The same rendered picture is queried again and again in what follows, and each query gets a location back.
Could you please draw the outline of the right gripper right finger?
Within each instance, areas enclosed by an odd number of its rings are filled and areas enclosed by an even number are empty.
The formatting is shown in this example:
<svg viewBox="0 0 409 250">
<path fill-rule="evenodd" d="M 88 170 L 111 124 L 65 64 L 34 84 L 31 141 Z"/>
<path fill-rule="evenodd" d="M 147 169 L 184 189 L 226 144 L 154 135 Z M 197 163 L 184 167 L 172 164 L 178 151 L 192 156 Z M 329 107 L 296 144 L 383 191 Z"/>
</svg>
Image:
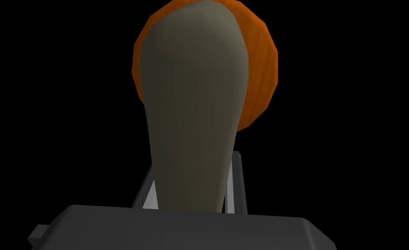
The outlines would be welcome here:
<svg viewBox="0 0 409 250">
<path fill-rule="evenodd" d="M 238 151 L 233 151 L 232 154 L 224 199 L 224 212 L 227 214 L 248 214 L 242 159 Z"/>
</svg>

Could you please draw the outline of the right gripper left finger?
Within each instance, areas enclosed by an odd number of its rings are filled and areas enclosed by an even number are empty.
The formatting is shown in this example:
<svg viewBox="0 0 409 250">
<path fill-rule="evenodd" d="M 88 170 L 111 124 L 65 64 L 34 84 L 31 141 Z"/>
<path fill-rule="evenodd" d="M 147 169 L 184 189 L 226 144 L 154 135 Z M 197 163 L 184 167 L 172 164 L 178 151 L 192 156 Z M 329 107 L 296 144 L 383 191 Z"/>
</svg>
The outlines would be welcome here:
<svg viewBox="0 0 409 250">
<path fill-rule="evenodd" d="M 144 181 L 132 203 L 131 208 L 138 209 L 158 209 L 154 175 L 152 165 L 150 165 Z"/>
</svg>

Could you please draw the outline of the grey and orange knob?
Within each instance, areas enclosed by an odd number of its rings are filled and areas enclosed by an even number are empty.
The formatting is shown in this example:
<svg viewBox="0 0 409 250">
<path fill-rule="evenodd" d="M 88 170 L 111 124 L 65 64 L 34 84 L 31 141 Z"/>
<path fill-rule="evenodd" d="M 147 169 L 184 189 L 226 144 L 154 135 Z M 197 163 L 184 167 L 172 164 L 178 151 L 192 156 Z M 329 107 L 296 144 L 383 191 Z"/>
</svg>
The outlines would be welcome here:
<svg viewBox="0 0 409 250">
<path fill-rule="evenodd" d="M 158 207 L 221 212 L 236 133 L 268 107 L 278 51 L 238 0 L 171 0 L 134 44 Z"/>
</svg>

